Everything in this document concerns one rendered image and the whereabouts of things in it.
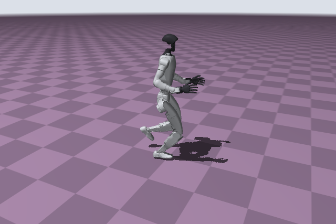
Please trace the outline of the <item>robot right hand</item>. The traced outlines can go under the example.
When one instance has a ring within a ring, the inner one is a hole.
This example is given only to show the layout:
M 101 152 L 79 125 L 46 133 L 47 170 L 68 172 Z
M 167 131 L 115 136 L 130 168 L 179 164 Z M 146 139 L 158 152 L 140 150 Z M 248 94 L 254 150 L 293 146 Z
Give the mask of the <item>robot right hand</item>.
M 198 87 L 190 87 L 190 86 L 196 86 L 197 84 L 191 84 L 191 85 L 188 85 L 192 83 L 191 82 L 188 82 L 186 85 L 183 85 L 183 87 L 176 87 L 176 88 L 180 88 L 180 92 L 176 93 L 176 94 L 179 94 L 179 93 L 197 93 L 197 92 L 192 92 L 192 91 L 197 91 L 197 89 L 191 89 L 191 88 L 198 88 Z

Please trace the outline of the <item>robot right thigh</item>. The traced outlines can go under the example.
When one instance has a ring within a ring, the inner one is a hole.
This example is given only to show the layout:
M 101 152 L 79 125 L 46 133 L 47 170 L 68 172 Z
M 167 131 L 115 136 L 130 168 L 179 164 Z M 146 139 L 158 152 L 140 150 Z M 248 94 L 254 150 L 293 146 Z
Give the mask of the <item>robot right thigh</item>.
M 167 100 L 163 101 L 163 99 L 160 99 L 156 107 L 160 113 L 167 111 L 165 115 L 167 115 L 166 118 L 175 128 L 173 132 L 178 131 L 182 137 L 183 134 L 182 122 L 177 111 L 173 108 L 173 106 Z

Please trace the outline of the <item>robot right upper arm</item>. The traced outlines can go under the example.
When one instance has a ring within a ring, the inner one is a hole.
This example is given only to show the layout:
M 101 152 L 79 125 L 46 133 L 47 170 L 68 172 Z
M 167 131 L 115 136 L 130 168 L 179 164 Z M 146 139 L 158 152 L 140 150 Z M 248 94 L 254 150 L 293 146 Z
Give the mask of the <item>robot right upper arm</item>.
M 159 62 L 159 67 L 157 69 L 156 75 L 155 75 L 154 80 L 153 80 L 153 85 L 154 86 L 155 86 L 155 81 L 160 80 L 160 78 L 163 77 L 164 72 L 165 72 L 166 68 L 168 68 L 168 66 L 169 66 L 169 59 L 162 58 Z M 155 86 L 155 87 L 157 87 L 157 86 Z

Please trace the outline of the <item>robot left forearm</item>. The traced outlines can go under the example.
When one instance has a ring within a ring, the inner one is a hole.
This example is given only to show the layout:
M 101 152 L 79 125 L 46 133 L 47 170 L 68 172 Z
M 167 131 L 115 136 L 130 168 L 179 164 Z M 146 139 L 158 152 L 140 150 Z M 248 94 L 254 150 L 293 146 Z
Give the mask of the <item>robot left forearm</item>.
M 180 82 L 181 84 L 187 84 L 190 82 L 190 80 L 186 80 L 186 78 L 182 78 L 181 76 L 178 76 L 178 74 L 174 74 L 173 80 Z

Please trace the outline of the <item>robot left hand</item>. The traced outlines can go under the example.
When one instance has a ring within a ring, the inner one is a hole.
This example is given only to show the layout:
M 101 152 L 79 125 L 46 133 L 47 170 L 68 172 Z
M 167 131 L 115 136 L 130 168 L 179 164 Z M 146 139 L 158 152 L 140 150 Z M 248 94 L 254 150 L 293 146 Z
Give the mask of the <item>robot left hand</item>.
M 190 80 L 190 82 L 192 81 L 193 84 L 201 84 L 203 85 L 205 80 L 203 80 L 204 78 L 203 77 L 200 77 L 201 75 L 198 75 L 198 76 L 195 76 L 193 77 L 192 79 L 191 78 L 186 78 L 186 80 Z M 200 77 L 200 78 L 198 78 Z M 203 82 L 204 81 L 204 82 Z M 198 83 L 200 82 L 200 83 Z M 203 84 L 202 84 L 203 83 Z M 191 84 L 191 83 L 190 83 Z M 203 85 L 204 86 L 204 85 Z

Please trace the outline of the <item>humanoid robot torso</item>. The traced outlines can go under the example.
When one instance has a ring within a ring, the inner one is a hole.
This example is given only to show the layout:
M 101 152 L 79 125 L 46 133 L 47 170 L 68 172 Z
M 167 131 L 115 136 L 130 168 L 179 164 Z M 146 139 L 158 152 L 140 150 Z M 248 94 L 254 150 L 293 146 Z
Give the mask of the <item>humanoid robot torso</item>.
M 175 56 L 172 54 L 172 56 L 168 56 L 170 54 L 167 53 L 167 55 L 161 55 L 159 58 L 159 62 L 162 58 L 169 59 L 169 66 L 166 68 L 163 77 L 160 78 L 160 80 L 163 83 L 166 83 L 167 85 L 171 86 L 174 78 L 175 68 L 176 68 L 176 60 Z M 157 104 L 160 99 L 163 99 L 163 101 L 167 100 L 170 101 L 170 93 L 166 91 L 162 91 L 160 89 L 158 95 L 157 95 Z

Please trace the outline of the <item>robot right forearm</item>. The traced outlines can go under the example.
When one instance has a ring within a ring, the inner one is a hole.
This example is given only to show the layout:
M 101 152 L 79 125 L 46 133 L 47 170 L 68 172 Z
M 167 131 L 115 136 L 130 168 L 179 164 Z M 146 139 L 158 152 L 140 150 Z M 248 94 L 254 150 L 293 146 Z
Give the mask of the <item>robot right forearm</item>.
M 157 86 L 162 91 L 169 92 L 170 94 L 174 94 L 174 93 L 180 92 L 180 88 L 171 87 L 171 86 L 167 85 L 166 83 L 163 83 L 160 80 L 156 80 L 155 81 L 155 86 Z

